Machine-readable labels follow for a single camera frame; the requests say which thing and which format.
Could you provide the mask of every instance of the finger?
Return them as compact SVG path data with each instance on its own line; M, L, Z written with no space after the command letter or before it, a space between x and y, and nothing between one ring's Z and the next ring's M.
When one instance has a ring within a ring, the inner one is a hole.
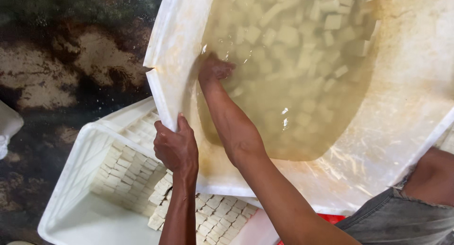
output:
M154 123L154 127L156 128L156 137L170 137L173 136L175 133L171 131L169 128L164 126L161 121L156 121Z
M183 115L183 113L178 114L178 127L180 131L187 131L191 128L189 126L188 120L186 120L186 117Z

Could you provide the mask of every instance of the white plastic tub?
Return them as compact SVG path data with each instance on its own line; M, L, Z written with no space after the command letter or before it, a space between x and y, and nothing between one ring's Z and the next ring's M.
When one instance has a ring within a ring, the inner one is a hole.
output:
M315 211L350 215L402 178L454 120L454 0L380 0L372 81L337 142L312 162L273 160ZM254 197L222 147L204 137L193 63L212 0L163 0L144 66L164 125L188 117L200 152L197 191Z

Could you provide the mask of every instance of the concrete floor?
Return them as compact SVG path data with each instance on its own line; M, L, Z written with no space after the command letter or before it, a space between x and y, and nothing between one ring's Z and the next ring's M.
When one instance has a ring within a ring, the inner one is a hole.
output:
M80 128L151 96L161 0L0 0L0 100L25 121L0 161L0 245L44 244L40 217Z

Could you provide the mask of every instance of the person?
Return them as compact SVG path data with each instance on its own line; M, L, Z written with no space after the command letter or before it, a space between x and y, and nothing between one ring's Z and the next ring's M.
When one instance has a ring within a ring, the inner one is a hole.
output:
M222 87L219 80L234 68L210 54L201 64L198 81L228 158L254 191L285 245L454 244L454 155L430 149L412 175L332 225L315 213L275 167L257 128ZM172 200L160 245L196 244L198 150L182 114L178 125L174 133L160 121L155 123L156 156L173 171Z

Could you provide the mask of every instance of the yellowish water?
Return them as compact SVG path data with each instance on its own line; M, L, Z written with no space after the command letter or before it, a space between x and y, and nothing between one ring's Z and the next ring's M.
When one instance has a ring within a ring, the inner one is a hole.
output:
M348 126L370 81L355 71L373 40L371 11L360 0L213 1L202 47L237 64L221 82L270 157L315 160ZM198 95L206 137L221 144Z

